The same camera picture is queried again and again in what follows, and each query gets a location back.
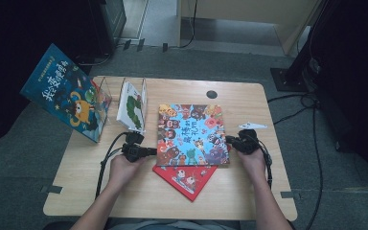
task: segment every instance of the blue book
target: blue book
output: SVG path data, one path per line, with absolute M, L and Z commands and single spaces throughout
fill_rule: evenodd
M 157 166 L 227 165 L 222 109 L 217 104 L 160 104 Z
M 100 141 L 112 101 L 105 79 L 96 84 L 51 44 L 20 94 L 94 142 Z

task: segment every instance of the colorful book cover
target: colorful book cover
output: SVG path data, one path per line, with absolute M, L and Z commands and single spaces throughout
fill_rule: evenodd
M 129 130 L 143 134 L 145 132 L 146 108 L 146 80 L 143 79 L 142 92 L 139 92 L 129 81 L 124 80 L 116 120 Z
M 153 171 L 194 201 L 218 166 L 154 166 Z
M 215 104 L 160 104 L 156 164 L 229 164 L 221 107 Z
M 50 45 L 20 94 L 99 142 L 112 101 L 105 79 L 97 85 L 56 45 Z

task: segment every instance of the person's right hand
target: person's right hand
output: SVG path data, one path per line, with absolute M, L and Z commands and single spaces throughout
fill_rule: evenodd
M 133 178 L 146 159 L 146 157 L 142 157 L 132 163 L 129 162 L 123 155 L 115 156 L 110 164 L 109 181 L 107 187 L 117 190 L 122 189 Z
M 252 154 L 243 154 L 238 151 L 238 156 L 241 159 L 244 168 L 249 174 L 252 183 L 258 181 L 258 179 L 265 180 L 265 158 L 260 149 L 255 150 Z

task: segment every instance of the book illustration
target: book illustration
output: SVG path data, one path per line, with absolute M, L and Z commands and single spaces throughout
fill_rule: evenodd
M 194 201 L 218 166 L 153 167 L 153 171 L 176 188 L 189 200 Z
M 26 81 L 20 94 L 39 104 L 63 123 L 99 142 L 112 101 L 68 56 L 54 44 Z
M 129 130 L 139 131 L 143 133 L 145 131 L 145 114 L 146 111 L 146 82 L 143 81 L 142 94 L 134 87 L 129 81 L 123 83 L 118 114 L 116 120 L 122 123 Z
M 222 109 L 215 104 L 160 104 L 158 166 L 229 164 Z

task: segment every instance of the person's left hand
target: person's left hand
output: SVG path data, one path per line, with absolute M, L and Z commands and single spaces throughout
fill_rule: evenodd
M 146 159 L 143 157 L 131 163 L 123 155 L 115 156 L 110 164 L 109 181 L 106 187 L 122 189 L 133 178 Z

